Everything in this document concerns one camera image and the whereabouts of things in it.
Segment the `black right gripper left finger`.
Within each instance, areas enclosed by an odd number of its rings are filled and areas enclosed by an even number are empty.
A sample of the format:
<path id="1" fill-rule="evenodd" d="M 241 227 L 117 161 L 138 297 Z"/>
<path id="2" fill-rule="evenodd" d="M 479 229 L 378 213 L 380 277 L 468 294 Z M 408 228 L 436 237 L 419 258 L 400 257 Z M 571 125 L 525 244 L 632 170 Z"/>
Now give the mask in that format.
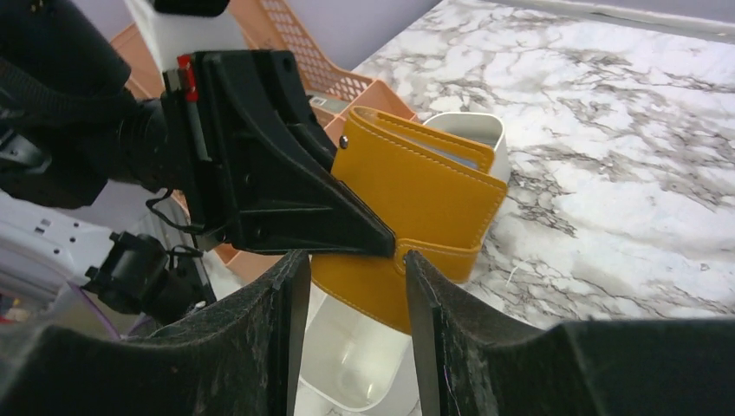
<path id="1" fill-rule="evenodd" d="M 4 415 L 291 415 L 311 270 L 292 251 L 256 281 L 148 337 L 1 328 Z"/>

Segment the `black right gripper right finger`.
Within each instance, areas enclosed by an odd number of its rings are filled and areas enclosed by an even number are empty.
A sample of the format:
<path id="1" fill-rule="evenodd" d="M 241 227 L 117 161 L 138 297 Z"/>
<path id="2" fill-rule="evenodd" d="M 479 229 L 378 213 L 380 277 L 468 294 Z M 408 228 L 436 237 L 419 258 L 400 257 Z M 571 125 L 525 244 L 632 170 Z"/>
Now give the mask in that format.
<path id="1" fill-rule="evenodd" d="M 731 415 L 734 321 L 571 321 L 540 329 L 405 257 L 425 415 Z"/>

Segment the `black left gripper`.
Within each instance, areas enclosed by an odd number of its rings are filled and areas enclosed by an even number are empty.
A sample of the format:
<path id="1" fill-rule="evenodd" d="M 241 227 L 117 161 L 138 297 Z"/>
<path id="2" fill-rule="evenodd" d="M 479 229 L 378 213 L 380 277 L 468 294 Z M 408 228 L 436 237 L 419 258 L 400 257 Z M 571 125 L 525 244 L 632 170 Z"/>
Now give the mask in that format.
<path id="1" fill-rule="evenodd" d="M 375 257 L 394 248 L 390 228 L 332 175 L 336 146 L 289 51 L 182 55 L 161 102 L 201 246 Z"/>

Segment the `yellow leather card holder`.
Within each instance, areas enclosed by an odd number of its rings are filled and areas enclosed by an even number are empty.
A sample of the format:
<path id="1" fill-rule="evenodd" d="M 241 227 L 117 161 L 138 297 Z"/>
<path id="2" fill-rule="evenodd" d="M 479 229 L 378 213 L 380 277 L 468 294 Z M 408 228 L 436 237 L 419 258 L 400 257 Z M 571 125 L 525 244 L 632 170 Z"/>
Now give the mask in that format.
<path id="1" fill-rule="evenodd" d="M 411 330 L 404 256 L 416 250 L 467 281 L 508 187 L 491 175 L 491 146 L 369 107 L 353 107 L 333 175 L 389 226 L 388 257 L 314 255 L 324 293 L 402 333 Z"/>

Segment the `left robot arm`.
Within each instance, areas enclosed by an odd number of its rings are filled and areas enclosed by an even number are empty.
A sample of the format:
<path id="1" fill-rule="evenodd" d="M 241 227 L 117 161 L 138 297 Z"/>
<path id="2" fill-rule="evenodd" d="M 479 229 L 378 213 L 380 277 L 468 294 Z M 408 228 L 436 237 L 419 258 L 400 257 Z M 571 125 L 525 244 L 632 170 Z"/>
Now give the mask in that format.
<path id="1" fill-rule="evenodd" d="M 1 188 L 49 208 L 91 205 L 109 181 L 182 192 L 192 247 L 111 232 L 79 287 L 161 324 L 212 304 L 185 268 L 226 243 L 282 255 L 389 258 L 394 232 L 331 172 L 337 154 L 309 104 L 296 58 L 247 46 L 225 1 L 134 1 L 165 83 L 128 89 L 131 69 L 70 1 L 1 4 Z"/>

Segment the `white plastic card tray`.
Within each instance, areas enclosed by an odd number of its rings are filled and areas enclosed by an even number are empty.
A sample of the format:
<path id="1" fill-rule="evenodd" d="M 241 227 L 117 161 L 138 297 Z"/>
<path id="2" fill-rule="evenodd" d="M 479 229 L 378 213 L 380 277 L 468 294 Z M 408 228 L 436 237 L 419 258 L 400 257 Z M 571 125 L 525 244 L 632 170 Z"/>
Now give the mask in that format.
<path id="1" fill-rule="evenodd" d="M 510 162 L 504 124 L 498 117 L 449 112 L 421 125 L 491 146 L 495 152 L 491 175 L 508 184 Z M 301 380 L 350 412 L 410 413 L 418 399 L 410 332 L 390 328 L 323 294 L 306 328 Z"/>

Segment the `peach plastic file rack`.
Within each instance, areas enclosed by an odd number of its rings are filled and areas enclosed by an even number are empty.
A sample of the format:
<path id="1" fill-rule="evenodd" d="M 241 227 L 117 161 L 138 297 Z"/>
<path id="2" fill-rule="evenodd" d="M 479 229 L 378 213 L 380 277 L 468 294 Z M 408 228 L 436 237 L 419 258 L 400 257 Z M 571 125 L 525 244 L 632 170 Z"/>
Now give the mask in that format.
<path id="1" fill-rule="evenodd" d="M 331 174 L 348 110 L 414 120 L 384 82 L 338 68 L 284 1 L 130 1 L 112 40 L 128 87 L 169 123 L 201 247 L 393 255 L 394 233 Z"/>

